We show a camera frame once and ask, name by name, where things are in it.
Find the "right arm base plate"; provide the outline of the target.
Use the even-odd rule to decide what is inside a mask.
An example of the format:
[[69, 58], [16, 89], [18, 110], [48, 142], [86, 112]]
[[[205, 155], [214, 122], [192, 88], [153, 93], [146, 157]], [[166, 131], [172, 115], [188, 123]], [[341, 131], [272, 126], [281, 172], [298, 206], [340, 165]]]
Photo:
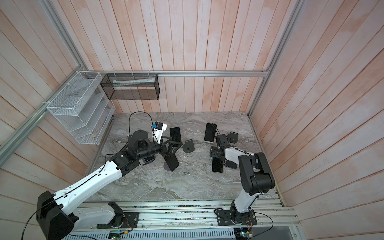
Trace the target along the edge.
[[255, 226], [258, 224], [254, 210], [238, 213], [235, 209], [224, 210], [219, 208], [215, 209], [214, 213], [217, 216], [219, 226]]

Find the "blue-edged phone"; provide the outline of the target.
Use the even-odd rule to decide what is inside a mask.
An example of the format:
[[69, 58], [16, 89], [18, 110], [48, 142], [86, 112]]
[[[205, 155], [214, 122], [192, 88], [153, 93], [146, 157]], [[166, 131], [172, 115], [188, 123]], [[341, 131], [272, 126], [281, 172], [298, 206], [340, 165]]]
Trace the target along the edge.
[[231, 168], [231, 169], [236, 169], [238, 167], [238, 164], [236, 164], [233, 161], [225, 160], [224, 163], [225, 163], [226, 167]]

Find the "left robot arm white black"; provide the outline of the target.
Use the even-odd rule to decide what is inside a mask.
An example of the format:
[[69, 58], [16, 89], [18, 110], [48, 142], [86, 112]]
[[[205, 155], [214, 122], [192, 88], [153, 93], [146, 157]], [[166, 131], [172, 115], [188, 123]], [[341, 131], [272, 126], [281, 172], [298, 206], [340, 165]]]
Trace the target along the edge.
[[160, 154], [169, 169], [179, 166], [177, 150], [183, 145], [171, 137], [156, 132], [149, 139], [146, 131], [135, 131], [122, 149], [113, 154], [105, 164], [73, 185], [52, 194], [42, 193], [38, 198], [36, 220], [48, 240], [61, 240], [73, 230], [94, 225], [121, 228], [126, 216], [115, 202], [102, 207], [80, 210], [78, 207], [100, 189], [112, 183], [139, 165], [152, 163]]

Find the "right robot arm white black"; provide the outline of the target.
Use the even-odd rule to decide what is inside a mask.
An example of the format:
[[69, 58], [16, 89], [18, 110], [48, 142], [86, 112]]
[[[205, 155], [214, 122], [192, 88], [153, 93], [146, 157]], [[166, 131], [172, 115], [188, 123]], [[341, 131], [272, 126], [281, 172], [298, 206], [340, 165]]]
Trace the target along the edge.
[[215, 147], [211, 147], [212, 171], [223, 173], [224, 166], [239, 169], [242, 190], [232, 201], [230, 209], [215, 209], [219, 226], [257, 224], [254, 201], [275, 187], [275, 179], [264, 153], [248, 153], [230, 145], [226, 135], [216, 136]]

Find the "teal-edged phone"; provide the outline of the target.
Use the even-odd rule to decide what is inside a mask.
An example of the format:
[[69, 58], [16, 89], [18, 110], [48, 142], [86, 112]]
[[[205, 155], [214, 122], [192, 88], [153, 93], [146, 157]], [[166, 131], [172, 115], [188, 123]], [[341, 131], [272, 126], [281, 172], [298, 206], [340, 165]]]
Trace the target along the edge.
[[212, 159], [212, 171], [215, 173], [223, 173], [224, 165], [222, 164], [222, 161], [220, 158]]

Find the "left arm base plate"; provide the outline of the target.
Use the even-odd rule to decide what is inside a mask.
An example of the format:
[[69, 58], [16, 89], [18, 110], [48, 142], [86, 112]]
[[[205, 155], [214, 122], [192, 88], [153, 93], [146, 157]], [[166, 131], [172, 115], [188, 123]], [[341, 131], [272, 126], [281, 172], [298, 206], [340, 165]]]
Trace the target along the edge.
[[139, 212], [124, 212], [124, 214], [114, 217], [109, 224], [98, 224], [97, 229], [135, 229], [138, 225], [139, 215]]

